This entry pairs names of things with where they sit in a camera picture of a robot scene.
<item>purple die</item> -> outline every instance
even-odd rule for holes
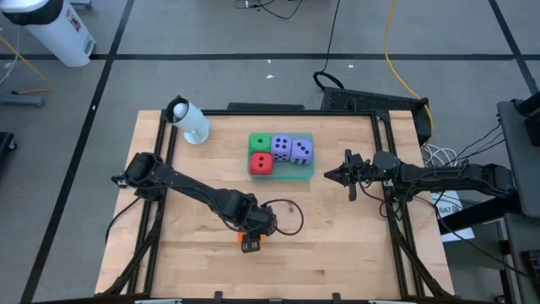
[[[292,139],[287,135],[272,136],[272,149],[270,153],[276,161],[289,161]]]
[[[290,162],[296,165],[309,165],[313,161],[313,143],[305,139],[296,139],[290,154]]]

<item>wooden table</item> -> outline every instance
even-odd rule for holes
[[[278,233],[266,238],[260,252],[244,254],[237,235],[229,231],[208,207],[169,191],[155,268],[153,297],[398,299],[396,269],[388,222],[379,215],[379,203],[359,193],[348,201],[348,191],[323,177],[341,165],[345,149],[371,159],[375,153],[368,117],[247,117],[211,116],[209,140],[190,145],[179,133],[173,167],[216,188],[255,193],[259,202],[291,198],[305,214],[304,230],[297,236]],[[399,157],[421,165],[410,112],[391,112]],[[159,111],[140,111],[127,163],[141,151],[152,151]],[[165,132],[165,146],[170,126]],[[316,174],[309,182],[254,182],[246,169],[247,138],[251,132],[311,132],[315,141]],[[382,197],[375,183],[368,191]],[[116,212],[133,201],[132,188],[120,190]],[[273,205],[282,229],[294,230],[297,212],[287,204]],[[434,210],[409,203],[420,259],[449,292],[453,292]],[[96,292],[109,287],[133,254],[142,204],[130,210],[111,229]],[[413,279],[405,261],[409,292]],[[146,262],[141,264],[142,281]]]

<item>green die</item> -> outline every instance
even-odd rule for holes
[[[270,153],[272,135],[270,133],[251,133],[249,142],[250,155],[255,152]]]

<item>gray floor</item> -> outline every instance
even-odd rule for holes
[[[108,53],[126,2],[94,0],[94,11],[80,12],[98,40],[97,53]],[[291,20],[283,21],[263,11],[235,9],[234,0],[137,0],[118,53],[324,53],[336,3],[305,0]],[[273,9],[286,14],[295,4],[278,0]],[[540,53],[540,44],[533,39],[540,30],[534,22],[540,2],[499,1],[499,5],[521,52]],[[332,53],[382,54],[389,8],[389,0],[342,0]],[[5,19],[0,26],[0,34],[14,41],[14,27]],[[25,30],[21,37],[23,53],[48,53]],[[390,48],[391,53],[402,54],[511,54],[487,0],[398,2]],[[8,54],[7,48],[0,46],[0,53]],[[65,68],[58,61],[35,60],[54,87],[46,106],[0,106],[0,130],[15,133],[19,141],[0,184],[3,302],[21,297],[104,63],[96,60],[84,68]],[[540,77],[540,62],[526,64],[534,77]],[[115,61],[35,300],[92,295],[117,195],[110,176],[126,162],[139,110],[161,109],[178,94],[205,109],[223,109],[229,102],[316,109],[322,92],[311,75],[323,65],[322,60],[306,59]],[[497,124],[498,101],[530,95],[513,60],[407,60],[394,65],[430,99],[435,118],[432,143],[456,150]],[[327,71],[348,89],[408,96],[382,60],[332,60]],[[44,86],[19,63],[0,92]],[[509,165],[504,145],[472,160]],[[476,231],[478,242],[487,247],[496,242],[495,229],[489,225]],[[463,245],[446,246],[457,294],[492,299],[501,292],[493,270],[497,265],[480,255],[470,259],[474,252]]]

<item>red die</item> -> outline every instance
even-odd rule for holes
[[[251,155],[250,173],[252,175],[272,174],[273,157],[269,153],[257,152]]]

